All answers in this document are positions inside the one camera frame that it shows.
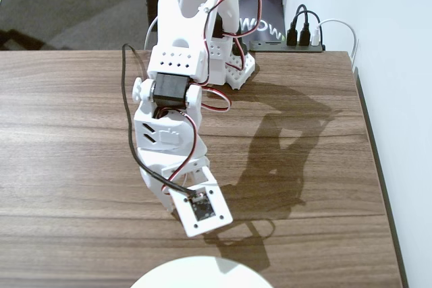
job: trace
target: white wall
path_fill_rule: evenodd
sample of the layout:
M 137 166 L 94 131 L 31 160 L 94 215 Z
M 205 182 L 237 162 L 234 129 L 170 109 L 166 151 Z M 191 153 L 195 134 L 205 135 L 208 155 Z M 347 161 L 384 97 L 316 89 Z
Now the white wall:
M 287 27 L 300 3 L 357 31 L 356 66 L 408 282 L 432 287 L 432 0 L 286 0 Z M 328 51 L 351 52 L 347 27 L 327 23 L 323 36 Z

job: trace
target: power strip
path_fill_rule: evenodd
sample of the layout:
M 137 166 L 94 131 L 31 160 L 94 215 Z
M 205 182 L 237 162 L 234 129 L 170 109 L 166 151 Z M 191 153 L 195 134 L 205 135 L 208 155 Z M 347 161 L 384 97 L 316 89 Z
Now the power strip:
M 321 43 L 313 47 L 308 45 L 307 47 L 301 47 L 296 45 L 295 47 L 287 45 L 285 42 L 265 42 L 262 40 L 252 40 L 249 42 L 249 50 L 252 52 L 292 52 L 292 53 L 321 53 L 323 47 Z

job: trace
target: gray carpet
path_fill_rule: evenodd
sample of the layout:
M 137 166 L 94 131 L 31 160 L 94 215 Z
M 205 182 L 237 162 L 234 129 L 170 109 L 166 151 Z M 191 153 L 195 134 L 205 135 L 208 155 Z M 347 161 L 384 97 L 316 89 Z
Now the gray carpet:
M 128 42 L 142 49 L 148 24 L 146 0 L 2 0 L 0 47 L 114 50 Z

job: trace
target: wooden table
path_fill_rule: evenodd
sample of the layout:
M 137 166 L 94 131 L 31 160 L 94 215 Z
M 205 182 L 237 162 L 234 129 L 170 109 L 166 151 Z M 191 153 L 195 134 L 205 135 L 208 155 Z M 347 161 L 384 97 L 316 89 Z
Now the wooden table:
M 130 287 L 195 255 L 276 288 L 399 287 L 347 54 L 256 61 L 200 129 L 235 221 L 188 239 L 129 152 L 120 52 L 1 52 L 0 287 Z M 129 52 L 129 90 L 139 73 Z

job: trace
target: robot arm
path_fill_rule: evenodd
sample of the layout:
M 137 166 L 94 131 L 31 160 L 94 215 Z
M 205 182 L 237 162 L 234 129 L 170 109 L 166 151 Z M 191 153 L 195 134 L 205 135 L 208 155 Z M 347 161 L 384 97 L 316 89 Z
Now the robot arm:
M 174 183 L 188 180 L 194 193 L 167 188 L 144 169 L 142 177 L 168 211 L 176 207 L 189 237 L 232 222 L 198 129 L 201 86 L 227 82 L 240 88 L 254 71 L 249 54 L 243 70 L 231 67 L 241 58 L 232 53 L 233 38 L 221 30 L 236 33 L 238 26 L 238 0 L 159 0 L 158 43 L 151 54 L 148 79 L 138 78 L 134 85 L 134 102 L 140 102 L 134 116 L 140 160 Z

